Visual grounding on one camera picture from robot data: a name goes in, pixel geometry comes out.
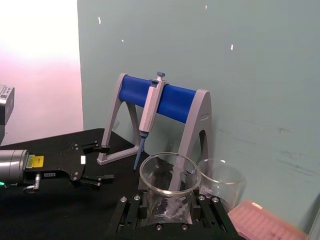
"printed label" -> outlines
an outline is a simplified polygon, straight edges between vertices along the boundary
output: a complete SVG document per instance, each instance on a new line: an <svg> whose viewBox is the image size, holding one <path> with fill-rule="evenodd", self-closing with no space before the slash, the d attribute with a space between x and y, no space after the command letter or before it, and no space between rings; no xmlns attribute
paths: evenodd
<svg viewBox="0 0 320 240"><path fill-rule="evenodd" d="M26 169L42 168L44 166L44 156L29 155Z"/></svg>
<svg viewBox="0 0 320 240"><path fill-rule="evenodd" d="M45 174L44 174L44 177L45 177L45 178L55 177L55 176L56 176L56 174L55 174L54 172L50 172L50 173L45 173Z"/></svg>
<svg viewBox="0 0 320 240"><path fill-rule="evenodd" d="M12 91L11 86L4 86L2 91L0 92L0 99L7 100L8 96Z"/></svg>

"pipette stand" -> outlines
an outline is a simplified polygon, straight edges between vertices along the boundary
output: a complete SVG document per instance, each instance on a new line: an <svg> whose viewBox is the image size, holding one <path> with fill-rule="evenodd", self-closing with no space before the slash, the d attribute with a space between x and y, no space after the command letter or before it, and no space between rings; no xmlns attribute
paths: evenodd
<svg viewBox="0 0 320 240"><path fill-rule="evenodd" d="M107 154L101 152L97 158L100 165L111 163L137 154L140 145L139 123L136 105L145 106L148 89L151 81L129 76L125 73L119 75L109 121L104 129L101 147L110 143L110 136L117 113L123 102L126 103L131 117L134 147L119 152ZM207 90L197 91L167 84L162 92L157 113L185 124L178 153L191 157L193 146L200 137L202 159L213 157L213 129L211 97Z"/></svg>

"empty glass beaker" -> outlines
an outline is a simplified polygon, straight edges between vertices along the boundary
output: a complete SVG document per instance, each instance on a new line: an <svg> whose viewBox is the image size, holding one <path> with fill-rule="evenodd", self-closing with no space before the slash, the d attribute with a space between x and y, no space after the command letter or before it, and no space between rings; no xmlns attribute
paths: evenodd
<svg viewBox="0 0 320 240"><path fill-rule="evenodd" d="M189 158L172 152L149 156L140 166L147 185L146 224L190 222L191 194L201 172Z"/></svg>
<svg viewBox="0 0 320 240"><path fill-rule="evenodd" d="M202 174L200 194L208 198L217 196L227 212L233 209L246 188L245 176L225 160L205 159L198 167Z"/></svg>

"gray device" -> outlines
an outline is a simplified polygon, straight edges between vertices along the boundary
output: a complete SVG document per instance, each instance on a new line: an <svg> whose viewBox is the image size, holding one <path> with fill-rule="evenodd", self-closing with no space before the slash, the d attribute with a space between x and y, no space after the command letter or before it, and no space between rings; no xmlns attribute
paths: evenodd
<svg viewBox="0 0 320 240"><path fill-rule="evenodd" d="M0 84L0 125L6 125L15 105L15 88Z"/></svg>

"black table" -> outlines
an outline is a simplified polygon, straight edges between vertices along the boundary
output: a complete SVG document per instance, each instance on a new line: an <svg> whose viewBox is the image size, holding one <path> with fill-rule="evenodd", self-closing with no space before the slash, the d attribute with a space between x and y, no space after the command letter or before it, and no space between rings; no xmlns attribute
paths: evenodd
<svg viewBox="0 0 320 240"><path fill-rule="evenodd" d="M0 150L27 149L30 152L62 151L71 144L101 142L103 128L6 145ZM111 134L110 153L133 145L115 133ZM148 155L143 153L141 159ZM86 156L85 173L92 176L114 174L112 184L99 191L72 188L68 179L46 179L40 191L24 194L22 187L0 187L0 240L102 240L110 218L121 196L137 192L139 171L133 173L136 156L105 165L97 163L98 153Z"/></svg>

